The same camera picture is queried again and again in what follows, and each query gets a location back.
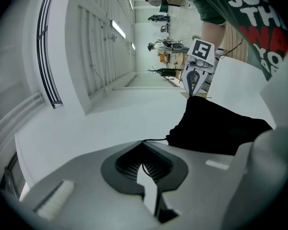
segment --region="black railing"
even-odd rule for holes
[[[56,108],[56,104],[62,104],[60,96],[58,94],[56,85],[54,83],[51,68],[48,62],[48,46],[47,46],[47,31],[48,31],[48,12],[50,8],[51,0],[43,0],[37,22],[37,60],[39,66],[39,72],[42,77],[42,82],[46,90],[47,96],[51,102],[53,108]]]

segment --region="black drawstring bag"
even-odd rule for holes
[[[254,141],[270,129],[262,119],[241,116],[203,97],[192,96],[167,140],[178,148],[235,155],[241,144]]]

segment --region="wooden floor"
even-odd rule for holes
[[[242,35],[237,32],[237,30],[231,26],[231,24],[226,23],[225,39],[224,39],[224,53],[232,50],[236,47],[242,40]],[[226,56],[247,62],[248,55],[248,44],[246,40],[243,40],[242,44],[239,45],[236,49],[229,52]]]

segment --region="white table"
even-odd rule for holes
[[[237,114],[263,119],[275,128],[270,111],[259,94],[266,84],[261,70],[224,57],[218,63],[207,97]]]

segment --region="fluorescent light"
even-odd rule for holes
[[[133,10],[131,0],[129,0],[129,4],[130,4],[131,9]]]
[[[117,31],[124,39],[126,38],[126,34],[123,32],[123,30],[115,23],[114,20],[111,21],[111,27]]]

